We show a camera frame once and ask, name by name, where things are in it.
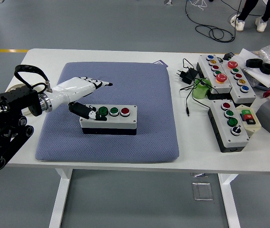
black pants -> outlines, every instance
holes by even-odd
[[[257,5],[259,0],[246,0],[243,10],[241,11],[241,14],[239,15],[239,20],[245,20],[250,12],[254,9],[254,7]],[[266,5],[266,10],[264,15],[262,16],[262,20],[264,22],[268,21],[270,18],[270,0],[268,0]]]

yellow floor line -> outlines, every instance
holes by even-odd
[[[8,52],[8,53],[26,53],[28,50],[25,49],[0,49],[0,52]]]

white sneaker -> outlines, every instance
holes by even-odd
[[[235,30],[237,30],[238,32],[242,32],[244,30],[244,26],[245,26],[245,21],[238,21],[237,17],[239,16],[239,14],[234,15],[231,20],[230,20],[230,24],[235,27]]]
[[[263,32],[267,26],[267,22],[264,22],[262,20],[261,22],[261,19],[262,17],[258,17],[256,20],[255,20],[255,25],[257,26],[257,31],[258,32]]]

white paper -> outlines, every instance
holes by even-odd
[[[257,79],[266,87],[270,87],[270,75],[263,74],[259,68],[246,67],[246,60],[252,58],[261,59],[260,57],[247,51],[246,49],[242,49],[238,56],[233,56],[230,60],[236,61],[242,70],[246,71],[248,74]]]

control panel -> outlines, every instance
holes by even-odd
[[[246,104],[250,106],[254,102],[256,95],[238,63],[235,61],[223,61],[221,66],[232,85],[230,95],[235,105]]]
[[[236,108],[238,114],[241,117],[243,126],[247,132],[247,135],[251,137],[253,133],[261,129],[262,125],[260,124],[254,110],[245,105],[240,105]]]
[[[210,100],[225,99],[229,95],[232,86],[216,55],[199,56],[196,69],[200,77],[209,79],[213,87],[207,94]]]
[[[212,101],[208,116],[221,152],[242,151],[249,137],[233,101]]]
[[[80,125],[84,134],[118,134],[136,135],[137,106],[86,104],[96,109],[96,112],[106,117],[106,121],[97,121],[80,117]]]

